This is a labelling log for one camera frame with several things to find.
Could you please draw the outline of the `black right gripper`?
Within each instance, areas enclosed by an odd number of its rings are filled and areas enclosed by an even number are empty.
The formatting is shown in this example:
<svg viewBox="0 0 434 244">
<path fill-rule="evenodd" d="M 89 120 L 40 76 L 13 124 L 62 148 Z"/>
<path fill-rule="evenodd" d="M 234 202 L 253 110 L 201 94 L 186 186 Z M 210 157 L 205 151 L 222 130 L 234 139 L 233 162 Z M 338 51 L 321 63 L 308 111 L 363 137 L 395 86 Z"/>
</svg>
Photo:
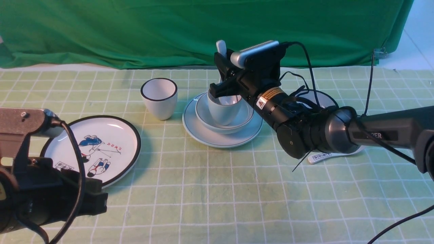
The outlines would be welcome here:
<svg viewBox="0 0 434 244">
<path fill-rule="evenodd" d="M 280 61 L 285 56 L 286 48 L 275 47 L 248 58 L 245 68 L 238 68 L 219 52 L 214 53 L 214 64 L 221 80 L 237 71 L 236 79 L 227 79 L 220 83 L 211 83 L 209 93 L 214 98 L 241 96 L 260 117 L 275 131 L 299 131 L 297 113 L 283 107 L 282 101 L 288 95 L 280 89 Z"/>
</svg>

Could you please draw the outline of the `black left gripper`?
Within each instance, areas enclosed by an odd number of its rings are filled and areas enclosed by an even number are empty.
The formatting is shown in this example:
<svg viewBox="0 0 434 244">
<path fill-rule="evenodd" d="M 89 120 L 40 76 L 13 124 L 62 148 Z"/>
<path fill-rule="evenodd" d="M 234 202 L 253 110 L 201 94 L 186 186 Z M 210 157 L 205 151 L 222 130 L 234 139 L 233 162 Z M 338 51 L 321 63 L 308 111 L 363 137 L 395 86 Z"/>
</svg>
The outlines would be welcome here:
<svg viewBox="0 0 434 244">
<path fill-rule="evenodd" d="M 78 196 L 79 173 L 57 169 L 45 161 L 28 165 L 31 187 L 17 190 L 11 166 L 1 166 L 1 234 L 24 229 L 15 218 L 48 225 L 66 221 Z"/>
</svg>

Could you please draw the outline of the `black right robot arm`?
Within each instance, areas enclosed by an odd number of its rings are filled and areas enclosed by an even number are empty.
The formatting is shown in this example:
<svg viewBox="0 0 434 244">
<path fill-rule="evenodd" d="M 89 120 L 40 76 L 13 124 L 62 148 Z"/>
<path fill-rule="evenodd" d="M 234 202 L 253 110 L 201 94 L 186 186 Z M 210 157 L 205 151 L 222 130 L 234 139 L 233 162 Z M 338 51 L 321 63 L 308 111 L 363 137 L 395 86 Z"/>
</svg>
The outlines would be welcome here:
<svg viewBox="0 0 434 244">
<path fill-rule="evenodd" d="M 248 54 L 235 64 L 216 52 L 222 82 L 212 83 L 215 98 L 239 95 L 276 132 L 283 150 L 295 159 L 312 151 L 349 154 L 360 146 L 383 147 L 433 177 L 433 106 L 358 116 L 350 106 L 321 107 L 281 90 L 280 61 L 295 42 Z"/>
</svg>

